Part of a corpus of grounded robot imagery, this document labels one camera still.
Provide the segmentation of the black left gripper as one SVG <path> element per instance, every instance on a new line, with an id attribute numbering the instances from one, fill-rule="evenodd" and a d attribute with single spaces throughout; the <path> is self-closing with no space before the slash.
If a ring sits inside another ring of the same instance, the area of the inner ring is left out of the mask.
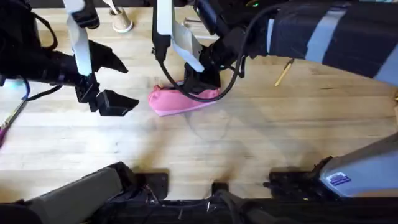
<path id="1" fill-rule="evenodd" d="M 128 69 L 112 48 L 89 40 L 91 67 L 94 72 L 100 68 L 110 68 L 121 73 Z M 88 76 L 78 73 L 75 57 L 59 51 L 48 52 L 51 62 L 59 68 L 56 85 L 66 85 L 75 88 L 79 103 L 88 103 L 91 112 L 99 110 L 101 116 L 125 116 L 134 109 L 139 100 L 120 95 L 112 90 L 100 93 L 100 84 L 94 73 Z"/>

